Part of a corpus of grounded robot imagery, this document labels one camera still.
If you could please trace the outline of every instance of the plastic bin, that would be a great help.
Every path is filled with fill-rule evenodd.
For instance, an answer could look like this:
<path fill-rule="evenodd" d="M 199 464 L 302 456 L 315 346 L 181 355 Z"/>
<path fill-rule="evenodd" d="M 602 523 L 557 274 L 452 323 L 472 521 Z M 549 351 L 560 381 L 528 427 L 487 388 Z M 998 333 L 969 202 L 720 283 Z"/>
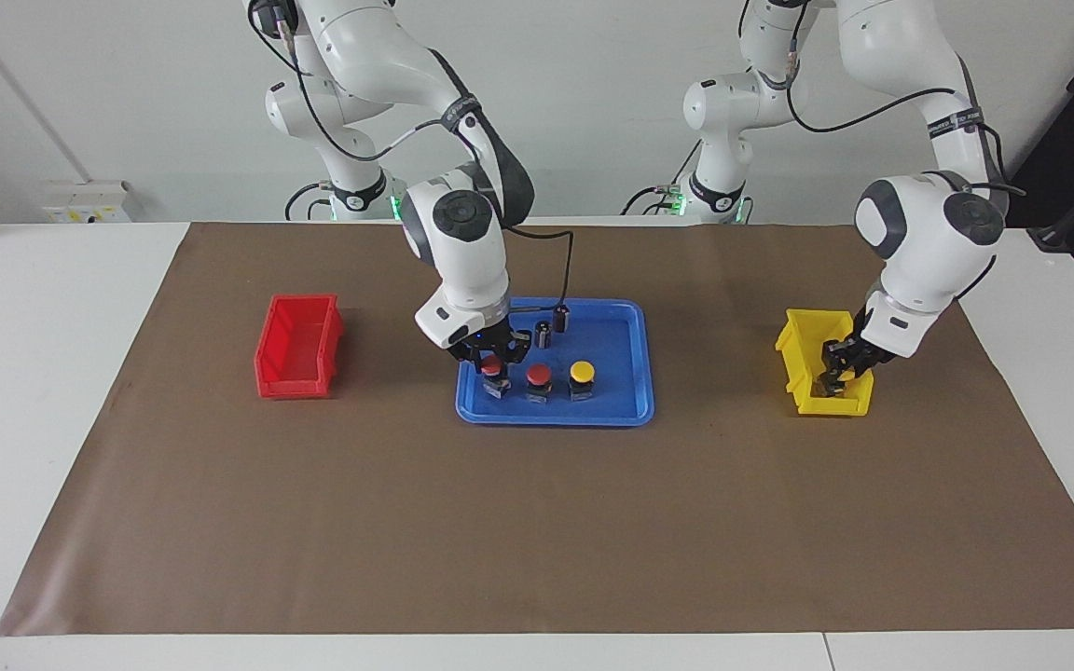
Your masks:
<path fill-rule="evenodd" d="M 785 391 L 794 394 L 798 414 L 865 417 L 873 399 L 873 371 L 853 379 L 838 398 L 815 395 L 815 379 L 827 370 L 823 364 L 823 345 L 843 340 L 852 333 L 852 315 L 846 311 L 785 310 L 787 324 L 777 339 L 777 351 L 785 360 L 789 382 Z"/>
<path fill-rule="evenodd" d="M 325 398 L 344 331 L 337 296 L 273 296 L 256 351 L 261 398 Z"/>

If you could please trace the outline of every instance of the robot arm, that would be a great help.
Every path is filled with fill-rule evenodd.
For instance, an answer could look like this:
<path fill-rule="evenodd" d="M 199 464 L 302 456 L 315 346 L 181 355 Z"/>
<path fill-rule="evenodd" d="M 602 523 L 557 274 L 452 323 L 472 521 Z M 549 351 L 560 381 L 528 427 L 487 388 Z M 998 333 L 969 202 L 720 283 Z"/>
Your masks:
<path fill-rule="evenodd" d="M 928 122 L 938 171 L 873 183 L 856 225 L 886 260 L 847 339 L 828 342 L 819 392 L 836 395 L 848 379 L 895 356 L 912 356 L 952 302 L 996 262 L 1008 194 L 981 131 L 968 69 L 943 31 L 930 0 L 837 0 L 844 68 L 869 88 L 915 99 Z"/>
<path fill-rule="evenodd" d="M 265 34 L 282 39 L 285 35 L 280 34 L 279 27 L 274 23 L 276 18 L 274 10 L 276 10 L 274 5 L 265 4 L 257 12 L 272 14 L 272 17 L 264 21 L 265 26 L 268 26 Z M 295 14 L 291 20 L 285 16 L 282 9 L 280 14 L 286 30 L 291 31 Z M 346 152 L 354 156 L 375 154 L 375 144 L 371 137 L 347 126 L 382 114 L 391 110 L 392 105 L 362 101 L 342 90 L 336 82 L 329 77 L 329 71 L 309 32 L 290 35 L 290 40 L 297 68 L 304 73 L 303 86 L 309 93 L 309 101 L 315 106 L 317 118 L 328 129 L 329 135 L 346 149 Z M 392 204 L 404 199 L 405 184 L 393 178 L 378 161 L 357 161 L 334 148 L 313 119 L 297 82 L 280 82 L 272 86 L 265 94 L 265 110 L 272 119 L 272 126 L 278 131 L 290 137 L 306 141 L 320 154 L 329 174 L 329 202 L 336 220 L 359 221 L 393 217 Z"/>
<path fill-rule="evenodd" d="M 699 131 L 703 145 L 698 167 L 677 186 L 682 195 L 679 214 L 698 216 L 708 223 L 730 223 L 741 211 L 753 160 L 743 133 L 792 122 L 788 88 L 794 90 L 796 105 L 806 106 L 806 84 L 796 82 L 797 53 L 810 35 L 816 13 L 802 17 L 798 25 L 802 12 L 798 3 L 751 3 L 750 10 L 740 41 L 750 71 L 698 82 L 682 104 L 686 123 Z M 797 25 L 797 44 L 793 44 Z"/>
<path fill-rule="evenodd" d="M 301 27 L 342 90 L 368 103 L 410 103 L 440 115 L 471 160 L 409 188 L 401 205 L 413 253 L 442 285 L 417 313 L 429 338 L 460 360 L 490 351 L 519 363 L 529 336 L 508 320 L 510 280 L 503 229 L 533 207 L 524 166 L 499 138 L 478 100 L 437 52 L 406 33 L 391 0 L 294 0 Z"/>

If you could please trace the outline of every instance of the red button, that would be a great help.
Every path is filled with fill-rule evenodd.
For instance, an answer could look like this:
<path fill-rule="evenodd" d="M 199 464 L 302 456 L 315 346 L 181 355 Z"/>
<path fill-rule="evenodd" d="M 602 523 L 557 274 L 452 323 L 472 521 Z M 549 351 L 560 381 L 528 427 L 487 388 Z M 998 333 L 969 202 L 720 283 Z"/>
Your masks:
<path fill-rule="evenodd" d="M 528 383 L 533 386 L 549 385 L 550 379 L 554 378 L 554 371 L 548 365 L 534 363 L 528 366 Z"/>
<path fill-rule="evenodd" d="M 499 356 L 489 355 L 483 358 L 483 364 L 478 368 L 480 373 L 487 375 L 489 378 L 495 378 L 496 375 L 502 373 L 504 365 L 499 362 Z"/>

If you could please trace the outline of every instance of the electrical outlet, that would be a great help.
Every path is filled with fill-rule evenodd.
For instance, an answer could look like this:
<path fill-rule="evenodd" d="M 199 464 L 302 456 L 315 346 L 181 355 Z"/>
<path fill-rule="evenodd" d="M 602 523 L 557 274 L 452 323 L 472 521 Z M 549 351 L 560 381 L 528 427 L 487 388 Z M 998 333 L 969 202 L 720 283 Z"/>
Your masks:
<path fill-rule="evenodd" d="M 131 223 L 131 195 L 122 181 L 50 181 L 44 211 L 54 223 Z"/>

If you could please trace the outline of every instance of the cable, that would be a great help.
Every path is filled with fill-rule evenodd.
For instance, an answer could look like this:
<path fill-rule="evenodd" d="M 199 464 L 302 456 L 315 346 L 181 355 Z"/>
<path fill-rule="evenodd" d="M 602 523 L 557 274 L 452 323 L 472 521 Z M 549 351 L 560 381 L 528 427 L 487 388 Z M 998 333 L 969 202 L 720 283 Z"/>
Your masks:
<path fill-rule="evenodd" d="M 800 30 L 802 28 L 802 19 L 807 17 L 807 9 L 808 8 L 810 8 L 810 2 L 809 1 L 807 1 L 807 3 L 802 4 L 802 11 L 798 12 L 798 20 L 797 20 L 797 23 L 794 24 L 794 38 L 793 38 L 793 41 L 792 41 L 792 46 L 795 49 L 797 48 L 798 32 L 800 32 Z M 798 110 L 794 106 L 794 83 L 793 82 L 790 82 L 789 86 L 787 87 L 787 89 L 785 89 L 785 101 L 787 101 L 788 106 L 789 106 L 789 115 L 793 116 L 795 122 L 798 122 L 798 126 L 801 126 L 802 128 L 807 129 L 807 131 L 810 131 L 810 132 L 837 132 L 837 131 L 844 131 L 844 129 L 852 128 L 853 126 L 858 126 L 858 123 L 863 123 L 863 122 L 866 122 L 866 120 L 869 120 L 871 118 L 881 116 L 883 114 L 886 114 L 886 112 L 888 112 L 890 110 L 894 110 L 894 107 L 899 106 L 899 105 L 904 105 L 904 103 L 914 101 L 914 99 L 916 99 L 916 98 L 921 98 L 924 96 L 933 96 L 935 93 L 946 93 L 946 94 L 949 94 L 949 96 L 957 94 L 955 89 L 952 89 L 952 88 L 942 88 L 942 86 L 941 86 L 941 88 L 928 88 L 928 89 L 925 89 L 925 90 L 917 90 L 917 92 L 915 92 L 915 93 L 911 93 L 911 94 L 909 94 L 906 97 L 902 97 L 902 98 L 896 99 L 896 101 L 890 102 L 887 105 L 882 105 L 881 107 L 877 107 L 876 110 L 869 112 L 869 114 L 866 114 L 866 115 L 863 115 L 861 117 L 854 118 L 854 119 L 850 120 L 850 122 L 847 122 L 847 123 L 840 123 L 839 126 L 832 126 L 830 128 L 817 128 L 817 127 L 810 126 L 810 123 L 807 123 L 807 122 L 804 122 L 804 120 L 802 120 L 801 116 L 798 116 Z"/>
<path fill-rule="evenodd" d="M 753 3 L 753 0 L 745 0 L 745 8 L 740 12 L 740 23 L 737 25 L 737 38 L 743 38 L 745 35 L 745 17 L 749 16 L 749 5 Z"/>
<path fill-rule="evenodd" d="M 526 307 L 526 308 L 516 308 L 512 311 L 514 313 L 534 313 L 534 311 L 550 311 L 557 308 L 566 306 L 566 294 L 570 292 L 570 267 L 575 264 L 575 232 L 572 230 L 563 230 L 558 233 L 541 234 L 541 233 L 527 233 L 520 229 L 505 229 L 508 233 L 513 235 L 520 235 L 520 237 L 527 237 L 529 240 L 557 240 L 558 237 L 566 237 L 566 272 L 562 275 L 562 297 L 558 297 L 557 303 L 553 306 L 548 307 Z"/>
<path fill-rule="evenodd" d="M 1002 181 L 1010 181 L 1010 171 L 1005 170 L 1005 157 L 1002 156 L 1001 133 L 993 130 L 989 123 L 981 123 L 981 130 L 987 132 L 989 137 L 997 142 L 997 166 L 1001 170 Z"/>
<path fill-rule="evenodd" d="M 1011 187 L 1008 184 L 998 184 L 997 181 L 977 181 L 969 184 L 967 188 L 991 188 L 993 191 L 1005 191 L 1006 194 L 1014 194 L 1026 199 L 1026 188 Z"/>
<path fill-rule="evenodd" d="M 285 221 L 292 221 L 293 220 L 293 205 L 297 204 L 297 201 L 301 200 L 302 195 L 307 194 L 307 192 L 310 192 L 310 191 L 315 190 L 315 188 L 324 188 L 324 187 L 325 187 L 325 183 L 317 183 L 317 181 L 315 181 L 315 183 L 306 184 L 306 186 L 304 186 L 302 188 L 299 188 L 297 192 L 295 192 L 295 194 L 291 195 L 290 199 L 289 199 L 289 202 L 285 204 Z"/>
<path fill-rule="evenodd" d="M 624 205 L 623 209 L 621 209 L 619 216 L 627 216 L 627 211 L 629 211 L 629 209 L 633 208 L 633 205 L 635 205 L 636 202 L 638 202 L 640 199 L 643 199 L 643 196 L 645 195 L 656 194 L 656 192 L 657 192 L 657 187 L 641 188 L 636 195 L 633 195 L 632 199 L 627 201 L 627 204 Z"/>
<path fill-rule="evenodd" d="M 909 94 L 909 96 L 906 96 L 904 98 L 896 99 L 896 101 L 890 102 L 887 105 L 884 105 L 882 107 L 879 107 L 877 110 L 871 111 L 871 112 L 869 112 L 869 114 L 866 114 L 866 115 L 863 115 L 860 118 L 854 118 L 854 119 L 850 120 L 850 122 L 847 122 L 847 123 L 840 123 L 839 126 L 832 126 L 830 128 L 815 128 L 813 126 L 810 126 L 810 123 L 804 122 L 804 120 L 802 120 L 800 118 L 800 116 L 798 116 L 798 110 L 795 110 L 795 106 L 794 106 L 794 88 L 793 88 L 793 86 L 792 86 L 792 88 L 785 89 L 785 102 L 787 102 L 788 105 L 789 105 L 789 115 L 793 115 L 794 116 L 794 120 L 796 120 L 798 122 L 798 126 L 801 126 L 802 128 L 807 129 L 807 131 L 810 131 L 810 132 L 836 132 L 836 131 L 844 131 L 844 129 L 848 129 L 848 128 L 852 128 L 853 126 L 857 126 L 857 123 L 863 123 L 863 122 L 866 122 L 866 120 L 869 120 L 871 118 L 881 116 L 883 114 L 886 114 L 886 112 L 888 112 L 890 110 L 894 110 L 894 107 L 899 106 L 899 105 L 904 105 L 904 103 L 911 102 L 911 101 L 913 101 L 913 99 L 921 98 L 924 96 L 933 96 L 935 93 L 949 93 L 952 96 L 956 94 L 955 90 L 952 90 L 950 88 L 928 88 L 928 89 L 925 89 L 925 90 L 919 90 L 919 92 L 911 93 L 911 94 Z"/>
<path fill-rule="evenodd" d="M 295 57 L 294 55 L 293 64 L 295 64 L 295 62 L 297 62 L 297 57 Z M 297 86 L 299 88 L 301 88 L 301 94 L 304 99 L 306 99 L 306 106 L 309 107 L 309 116 L 311 116 L 311 118 L 315 120 L 315 123 L 317 123 L 317 129 L 321 131 L 322 135 L 325 136 L 325 140 L 328 140 L 329 143 L 333 145 L 333 147 L 336 148 L 337 151 L 340 152 L 347 159 L 363 162 L 363 164 L 371 164 L 372 162 L 379 161 L 379 159 L 387 157 L 388 154 L 392 151 L 392 149 L 400 147 L 402 142 L 405 142 L 406 140 L 408 140 L 413 135 L 417 135 L 419 131 L 423 131 L 423 129 L 430 128 L 431 126 L 439 126 L 439 123 L 441 123 L 441 119 L 430 119 L 424 123 L 418 123 L 418 126 L 415 126 L 412 129 L 405 132 L 405 135 L 401 135 L 395 141 L 392 141 L 392 144 L 384 147 L 382 151 L 374 154 L 374 156 L 371 157 L 358 156 L 358 154 L 352 154 L 344 149 L 342 145 L 337 144 L 337 142 L 334 141 L 334 137 L 331 136 L 331 133 L 329 133 L 329 131 L 325 131 L 325 126 L 324 123 L 321 123 L 321 118 L 317 116 L 317 110 L 315 110 L 313 101 L 309 98 L 309 89 L 306 88 L 306 76 L 297 68 L 294 69 L 295 72 L 297 72 Z"/>
<path fill-rule="evenodd" d="M 264 46 L 267 46 L 267 49 L 272 52 L 273 55 L 276 55 L 277 59 L 280 59 L 281 63 L 285 63 L 290 69 L 290 71 L 294 71 L 295 73 L 301 72 L 297 65 L 290 63 L 289 60 L 286 59 L 285 55 L 280 54 L 280 52 L 276 49 L 276 46 L 272 46 L 272 42 L 268 41 L 267 35 L 264 34 L 264 31 L 259 30 L 259 26 L 256 26 L 256 3 L 259 3 L 259 1 L 260 0 L 251 0 L 250 3 L 247 3 L 248 25 L 250 25 L 251 29 L 256 31 L 256 35 L 257 38 L 260 39 L 260 42 L 263 42 Z"/>
<path fill-rule="evenodd" d="M 325 131 L 324 123 L 322 123 L 319 116 L 317 116 L 317 110 L 315 110 L 315 104 L 313 103 L 313 99 L 309 97 L 309 89 L 306 88 L 306 73 L 301 71 L 301 63 L 297 60 L 297 55 L 291 54 L 291 57 L 293 57 L 293 59 L 292 60 L 286 59 L 285 55 L 280 54 L 280 50 L 278 50 L 276 46 L 272 45 L 272 42 L 267 39 L 267 35 L 264 34 L 264 31 L 259 30 L 259 26 L 256 26 L 255 9 L 256 9 L 256 3 L 259 3 L 259 1 L 260 0 L 250 0 L 250 2 L 247 3 L 247 25 L 251 26 L 251 30 L 256 32 L 256 35 L 257 38 L 259 38 L 259 41 L 263 42 L 264 46 L 267 46 L 267 49 L 272 52 L 272 54 L 276 56 L 277 59 L 280 59 L 281 63 L 285 63 L 290 69 L 290 71 L 293 71 L 295 75 L 297 75 L 297 85 L 301 88 L 301 94 L 304 99 L 306 99 L 306 106 L 309 107 L 309 115 L 315 120 L 315 123 L 317 123 L 317 129 L 319 129 L 319 131 L 322 132 L 322 135 L 325 136 L 325 140 L 328 140 L 329 143 L 332 144 L 333 147 L 336 148 L 337 151 L 340 152 L 344 157 L 349 158 L 350 160 L 364 162 L 364 164 L 369 164 L 371 162 L 379 161 L 379 159 L 387 157 L 388 154 L 392 151 L 392 149 L 400 147 L 402 142 L 405 142 L 406 140 L 415 135 L 415 133 L 423 131 L 423 129 L 426 129 L 431 126 L 438 126 L 438 123 L 441 123 L 441 119 L 431 119 L 424 123 L 419 123 L 419 126 L 415 126 L 412 129 L 405 132 L 405 135 L 401 135 L 395 141 L 393 141 L 391 145 L 388 145 L 388 147 L 383 149 L 383 151 L 375 154 L 374 157 L 361 157 L 358 156 L 358 154 L 352 154 L 342 148 L 342 146 L 337 144 L 337 142 L 335 142 L 334 138 L 331 136 L 331 133 L 329 133 L 329 131 Z"/>
<path fill-rule="evenodd" d="M 674 184 L 678 184 L 678 180 L 682 178 L 682 174 L 683 172 L 686 172 L 686 166 L 690 165 L 691 159 L 695 157 L 695 154 L 698 154 L 698 149 L 699 147 L 702 147 L 702 145 L 703 145 L 702 140 L 695 142 L 695 147 L 690 150 L 690 154 L 686 154 L 686 160 L 682 162 L 681 169 L 678 169 L 678 172 L 674 174 L 674 178 L 672 179 L 672 181 L 669 183 L 670 187 L 674 186 Z M 666 205 L 667 199 L 669 199 L 669 191 L 667 191 L 665 194 L 661 196 L 661 203 L 657 203 L 657 205 L 659 205 L 659 207 L 661 205 Z M 649 209 L 644 209 L 644 214 L 649 214 Z"/>
<path fill-rule="evenodd" d="M 309 213 L 306 215 L 306 217 L 309 217 L 309 221 L 313 221 L 313 208 L 316 208 L 317 205 L 329 205 L 329 201 L 315 201 L 309 203 Z"/>

